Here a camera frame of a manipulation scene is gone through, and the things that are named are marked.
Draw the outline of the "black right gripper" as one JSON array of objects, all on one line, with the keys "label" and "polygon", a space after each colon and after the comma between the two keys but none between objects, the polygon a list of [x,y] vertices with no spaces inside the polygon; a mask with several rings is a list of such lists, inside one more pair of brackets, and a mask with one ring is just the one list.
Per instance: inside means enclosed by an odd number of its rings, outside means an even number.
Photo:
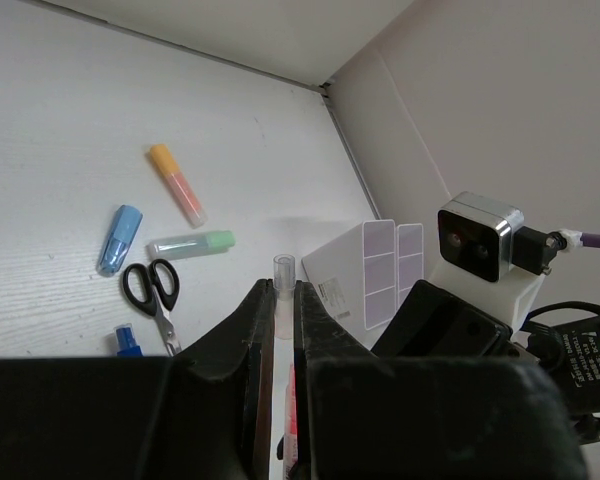
[{"label": "black right gripper", "polygon": [[502,356],[512,335],[491,315],[419,280],[371,352],[386,358]]}]

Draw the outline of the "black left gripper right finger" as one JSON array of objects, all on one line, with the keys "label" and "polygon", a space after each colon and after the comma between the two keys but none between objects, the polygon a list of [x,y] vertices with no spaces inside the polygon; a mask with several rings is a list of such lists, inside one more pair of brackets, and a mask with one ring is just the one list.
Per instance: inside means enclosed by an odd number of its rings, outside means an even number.
[{"label": "black left gripper right finger", "polygon": [[297,479],[581,479],[556,385],[495,357],[382,358],[300,283],[294,305]]}]

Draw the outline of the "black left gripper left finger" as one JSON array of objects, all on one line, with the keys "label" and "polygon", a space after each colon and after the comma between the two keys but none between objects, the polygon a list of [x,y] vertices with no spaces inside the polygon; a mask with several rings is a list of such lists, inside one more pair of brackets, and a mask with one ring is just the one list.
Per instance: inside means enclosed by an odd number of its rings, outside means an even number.
[{"label": "black left gripper left finger", "polygon": [[0,359],[0,479],[265,479],[274,294],[173,357]]}]

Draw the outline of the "red translucent pen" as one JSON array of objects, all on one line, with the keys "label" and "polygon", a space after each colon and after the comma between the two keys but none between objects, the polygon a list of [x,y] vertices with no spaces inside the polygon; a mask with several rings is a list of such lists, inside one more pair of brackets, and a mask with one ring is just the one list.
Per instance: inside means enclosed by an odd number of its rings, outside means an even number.
[{"label": "red translucent pen", "polygon": [[283,478],[292,477],[292,469],[298,461],[298,427],[296,408],[295,365],[290,359],[287,365],[285,389],[284,436],[282,438]]}]

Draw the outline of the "clear pen cap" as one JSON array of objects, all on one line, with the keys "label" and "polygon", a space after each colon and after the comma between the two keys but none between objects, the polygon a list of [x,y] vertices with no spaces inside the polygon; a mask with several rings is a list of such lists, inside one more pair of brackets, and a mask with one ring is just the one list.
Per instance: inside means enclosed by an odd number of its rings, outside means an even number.
[{"label": "clear pen cap", "polygon": [[275,335],[290,340],[293,333],[293,309],[296,286],[296,260],[292,255],[280,254],[273,259],[275,290]]}]

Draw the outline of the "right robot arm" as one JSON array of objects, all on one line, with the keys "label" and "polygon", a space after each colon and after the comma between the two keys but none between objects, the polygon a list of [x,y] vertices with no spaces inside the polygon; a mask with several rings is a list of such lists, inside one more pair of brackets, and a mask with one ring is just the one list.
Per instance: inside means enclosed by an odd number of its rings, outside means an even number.
[{"label": "right robot arm", "polygon": [[419,280],[372,351],[380,357],[495,356],[528,360],[559,387],[583,444],[600,441],[600,305],[567,301],[528,313],[512,340],[500,320],[433,284]]}]

